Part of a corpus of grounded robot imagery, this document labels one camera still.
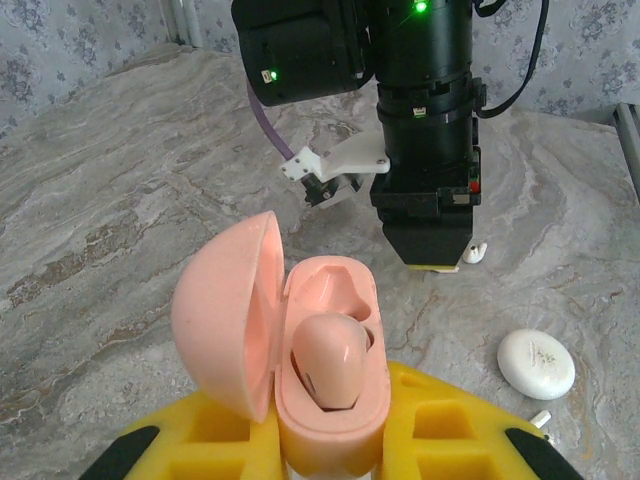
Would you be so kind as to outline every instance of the white 3d-printed bracket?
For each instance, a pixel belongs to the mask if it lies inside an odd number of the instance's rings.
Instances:
[[[391,162],[384,149],[384,137],[378,132],[360,132],[333,147],[329,155],[320,157],[304,147],[281,166],[291,181],[314,174],[322,183],[344,174],[387,173]]]

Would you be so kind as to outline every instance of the pink earbud case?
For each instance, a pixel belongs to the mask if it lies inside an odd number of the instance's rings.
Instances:
[[[283,453],[298,473],[364,475],[382,454],[391,400],[373,275],[356,260],[324,256],[299,263],[286,286],[284,281],[273,212],[217,235],[193,257],[176,287],[172,328],[178,352],[207,395],[245,418],[264,420],[273,388]],[[355,318],[371,341],[352,409],[321,409],[292,362],[296,327],[322,313]]]

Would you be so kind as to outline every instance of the white connector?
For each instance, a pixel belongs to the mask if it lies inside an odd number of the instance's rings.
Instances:
[[[542,428],[547,424],[549,420],[551,420],[551,413],[549,413],[549,410],[543,410],[538,415],[529,420],[529,422],[536,428]]]

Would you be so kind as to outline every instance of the metal frame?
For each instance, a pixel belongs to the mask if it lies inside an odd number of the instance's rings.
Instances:
[[[640,200],[640,106],[621,103],[613,112],[613,124]]]

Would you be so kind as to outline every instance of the white earbud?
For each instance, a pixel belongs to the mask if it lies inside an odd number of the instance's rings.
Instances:
[[[480,245],[471,244],[462,254],[462,259],[466,263],[480,263],[484,258],[484,254],[487,253],[487,244],[481,243]]]

